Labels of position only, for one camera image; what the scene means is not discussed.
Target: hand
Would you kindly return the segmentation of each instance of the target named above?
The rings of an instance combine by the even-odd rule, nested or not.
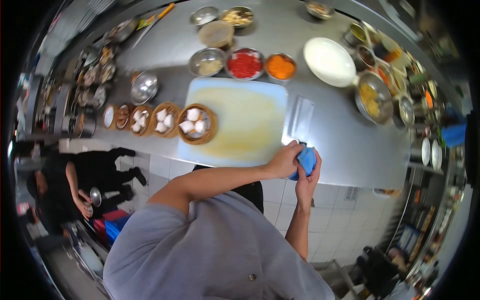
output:
[[[297,141],[291,141],[283,146],[264,167],[270,178],[285,178],[297,170],[297,155],[303,150],[303,146]]]
[[[83,203],[82,200],[78,199],[78,200],[74,200],[74,202],[78,210],[80,210],[80,212],[84,216],[84,218],[88,220],[93,214],[92,211],[88,210],[88,206],[85,203]]]
[[[295,186],[295,193],[297,194],[298,204],[303,208],[310,208],[312,205],[313,191],[315,191],[315,187],[317,186],[320,177],[320,167],[322,166],[322,159],[317,149],[313,148],[313,151],[315,152],[317,163],[309,177],[306,176],[302,166],[298,164],[299,180]]]
[[[83,190],[78,190],[78,194],[82,196],[88,203],[92,203],[92,198],[88,197]]]

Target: bowl of shredded carrot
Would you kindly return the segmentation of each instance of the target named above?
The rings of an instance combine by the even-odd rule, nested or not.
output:
[[[287,81],[297,69],[297,64],[290,55],[285,53],[274,53],[270,55],[265,63],[265,70],[268,76],[273,79]]]

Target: dumpling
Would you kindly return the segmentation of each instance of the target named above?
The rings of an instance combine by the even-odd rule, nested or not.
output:
[[[179,124],[179,126],[184,133],[192,131],[195,128],[195,125],[193,124],[193,122],[188,120]]]
[[[197,121],[195,123],[195,131],[198,133],[204,133],[207,130],[207,123],[205,121]]]
[[[133,132],[139,132],[141,129],[140,125],[138,125],[138,123],[135,123],[134,125],[132,125],[132,131]]]
[[[173,123],[175,123],[175,120],[173,119],[173,115],[166,116],[163,123],[165,124],[165,126],[167,126],[169,128],[172,127]]]
[[[140,126],[142,126],[142,127],[147,126],[147,118],[146,118],[146,116],[141,117],[141,118],[137,121],[137,124],[140,125]]]
[[[159,111],[158,113],[156,113],[156,120],[159,122],[163,122],[166,116],[167,116],[167,110],[163,109],[162,111]]]
[[[165,130],[167,130],[167,127],[165,126],[164,123],[158,122],[155,130],[158,131],[158,132],[165,132]]]
[[[140,118],[142,117],[142,112],[137,110],[134,114],[133,114],[133,119],[135,120],[135,122],[138,122],[138,120],[140,120]]]
[[[201,113],[201,111],[198,108],[191,108],[191,109],[187,110],[187,119],[189,121],[195,122],[200,117],[200,113]]]

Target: blue cloth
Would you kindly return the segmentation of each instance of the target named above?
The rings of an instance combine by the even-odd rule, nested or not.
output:
[[[465,141],[466,124],[453,125],[442,129],[442,138],[447,147],[455,147]]]
[[[315,151],[313,148],[305,147],[297,156],[297,159],[302,168],[305,170],[305,175],[310,176],[315,164],[317,163],[317,157],[315,156]],[[297,181],[299,179],[299,173],[295,171],[295,173],[290,175],[288,179]]]

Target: white tile floor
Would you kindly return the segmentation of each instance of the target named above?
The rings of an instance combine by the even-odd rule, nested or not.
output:
[[[60,151],[108,151],[114,145],[96,139],[62,140]],[[138,153],[135,158],[123,156],[116,162],[118,170],[139,167],[148,185],[134,179],[136,195],[119,208],[133,212],[169,180],[191,172],[194,164]],[[296,204],[295,182],[284,179],[262,181],[264,215],[285,236]],[[376,245],[390,221],[399,199],[378,198],[372,189],[360,189],[356,201],[344,200],[347,187],[318,184],[313,195],[315,207],[309,221],[308,261],[325,263],[333,258],[341,264],[352,264],[366,245]]]

